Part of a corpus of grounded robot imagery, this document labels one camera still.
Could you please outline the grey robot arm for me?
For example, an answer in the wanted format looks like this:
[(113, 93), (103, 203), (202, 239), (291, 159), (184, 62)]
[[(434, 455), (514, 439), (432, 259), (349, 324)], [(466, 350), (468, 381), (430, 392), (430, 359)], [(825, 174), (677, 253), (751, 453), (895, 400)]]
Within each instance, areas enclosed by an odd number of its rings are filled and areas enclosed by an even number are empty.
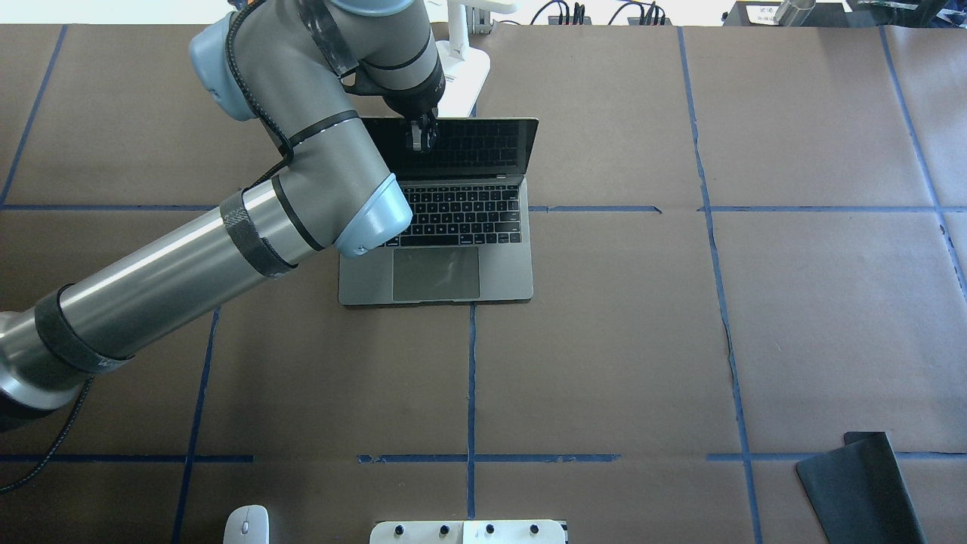
[(24, 312), (2, 314), (2, 430), (327, 247), (359, 257), (412, 214), (351, 95), (379, 96), (431, 148), (444, 69), (422, 1), (256, 1), (190, 42), (204, 89), (258, 120), (281, 160), (217, 207)]

